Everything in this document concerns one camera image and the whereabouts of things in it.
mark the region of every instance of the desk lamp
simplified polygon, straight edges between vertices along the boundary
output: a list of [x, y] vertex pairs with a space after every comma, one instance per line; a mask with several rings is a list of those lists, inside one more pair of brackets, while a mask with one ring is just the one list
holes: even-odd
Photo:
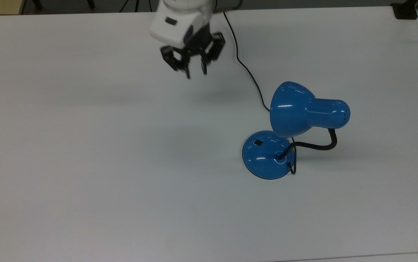
[[[319, 99], [304, 86], [285, 82], [277, 88], [272, 97], [270, 109], [273, 131], [259, 131], [244, 143], [242, 157], [244, 164], [254, 175], [263, 179], [278, 179], [290, 171], [294, 174], [296, 146], [316, 150], [330, 150], [337, 144], [335, 129], [347, 124], [350, 108], [342, 100]], [[293, 142], [286, 138], [301, 135], [311, 127], [329, 130], [331, 144]]]

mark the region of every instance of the lamp base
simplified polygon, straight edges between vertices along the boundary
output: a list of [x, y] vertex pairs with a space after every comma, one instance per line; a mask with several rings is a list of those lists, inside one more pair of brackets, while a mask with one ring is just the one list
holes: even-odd
[[272, 131], [259, 131], [252, 134], [244, 143], [243, 162], [251, 173], [262, 179], [278, 179], [290, 171], [287, 163], [293, 164], [294, 152], [284, 159], [279, 155], [290, 145], [290, 142], [277, 136]]

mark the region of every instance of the black cable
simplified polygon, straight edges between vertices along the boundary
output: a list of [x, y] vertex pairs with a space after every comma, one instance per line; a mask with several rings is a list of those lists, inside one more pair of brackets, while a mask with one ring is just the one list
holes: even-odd
[[233, 31], [233, 28], [232, 28], [232, 25], [230, 24], [230, 21], [229, 21], [229, 19], [227, 18], [227, 15], [225, 14], [225, 12], [224, 12], [224, 16], [225, 16], [225, 19], [227, 20], [227, 23], [228, 23], [228, 25], [229, 25], [229, 27], [230, 27], [230, 30], [232, 31], [232, 35], [233, 35], [233, 39], [234, 39], [234, 41], [235, 41], [235, 49], [237, 50], [237, 60], [238, 60], [238, 62], [240, 63], [240, 65], [242, 65], [243, 67], [244, 67], [244, 69], [249, 73], [249, 76], [251, 76], [251, 79], [253, 80], [253, 82], [254, 82], [254, 84], [256, 85], [256, 87], [257, 87], [257, 91], [259, 92], [259, 96], [261, 97], [261, 102], [263, 103], [263, 106], [264, 106], [264, 108], [267, 110], [267, 111], [270, 111], [269, 110], [269, 108], [267, 108], [267, 106], [266, 106], [266, 104], [264, 103], [264, 98], [263, 98], [263, 94], [262, 94], [262, 92], [261, 92], [261, 88], [259, 88], [259, 85], [257, 84], [257, 82], [256, 82], [256, 79], [254, 79], [254, 76], [253, 76], [253, 74], [251, 73], [251, 71], [249, 71], [249, 69], [243, 64], [243, 62], [241, 62], [241, 60], [240, 60], [240, 58], [239, 58], [239, 56], [238, 56], [238, 41], [237, 41], [237, 37], [235, 36], [235, 33], [234, 33], [234, 31]]
[[124, 4], [123, 4], [123, 6], [122, 6], [122, 9], [120, 9], [120, 12], [119, 12], [119, 13], [121, 13], [121, 12], [123, 11], [123, 9], [126, 7], [126, 4], [128, 3], [128, 1], [129, 1], [129, 0], [126, 0], [126, 1], [125, 1], [125, 3], [124, 3]]
[[234, 7], [228, 7], [228, 8], [221, 8], [219, 10], [217, 9], [217, 0], [216, 0], [216, 8], [214, 9], [214, 13], [222, 13], [222, 12], [227, 12], [227, 11], [232, 11], [232, 10], [237, 10], [241, 7], [241, 5], [243, 4], [243, 0], [240, 0], [238, 2], [238, 5], [234, 6]]
[[328, 144], [327, 146], [319, 146], [317, 144], [309, 144], [309, 143], [304, 143], [304, 142], [293, 142], [287, 147], [287, 149], [285, 149], [285, 151], [283, 151], [279, 155], [279, 159], [284, 159], [285, 156], [287, 156], [288, 153], [290, 153], [292, 149], [297, 146], [311, 148], [315, 150], [322, 150], [322, 151], [331, 150], [337, 145], [337, 135], [335, 134], [335, 129], [328, 128], [327, 130], [329, 130], [330, 139], [331, 139], [331, 143]]
[[290, 163], [290, 162], [287, 163], [287, 167], [289, 167], [290, 173], [292, 173], [292, 175], [296, 174], [296, 150], [297, 150], [297, 148], [294, 147], [293, 148], [293, 154], [294, 154], [294, 156], [293, 156], [293, 168], [292, 168], [292, 163]]
[[134, 12], [138, 12], [139, 0], [136, 0], [136, 4], [134, 5]]

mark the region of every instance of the power cord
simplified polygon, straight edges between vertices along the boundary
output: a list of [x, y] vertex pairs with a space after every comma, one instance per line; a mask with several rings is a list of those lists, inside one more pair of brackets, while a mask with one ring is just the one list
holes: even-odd
[[259, 92], [259, 96], [261, 97], [261, 102], [263, 103], [264, 108], [270, 112], [269, 108], [267, 108], [266, 104], [264, 103], [264, 98], [263, 98], [263, 94], [261, 92], [261, 88], [259, 88], [259, 85], [256, 82], [256, 79], [254, 79], [253, 74], [251, 73], [251, 71], [249, 71], [249, 69], [243, 64], [243, 62], [240, 60], [239, 56], [238, 56], [238, 41], [237, 41], [237, 37], [235, 36], [235, 33], [233, 31], [232, 25], [230, 24], [229, 18], [227, 17], [225, 11], [223, 12], [224, 16], [225, 16], [225, 20], [227, 20], [227, 24], [230, 27], [230, 31], [232, 31], [232, 35], [233, 35], [233, 39], [235, 41], [235, 49], [237, 50], [237, 60], [240, 63], [240, 65], [242, 65], [244, 67], [244, 69], [249, 73], [249, 76], [251, 76], [251, 79], [253, 80], [254, 84], [256, 85], [257, 91]]
[[[123, 11], [123, 9], [126, 7], [126, 4], [128, 3], [129, 0], [126, 0], [125, 3], [123, 4], [122, 8], [120, 9], [119, 13], [121, 13]], [[136, 4], [134, 5], [134, 12], [138, 12], [138, 6], [139, 6], [139, 0], [136, 0]]]
[[120, 12], [119, 12], [119, 13], [121, 13], [121, 12], [123, 11], [123, 9], [126, 7], [126, 4], [128, 3], [128, 1], [129, 1], [129, 0], [126, 0], [126, 1], [125, 1], [125, 3], [123, 4], [123, 6], [122, 6], [122, 8], [120, 9]]

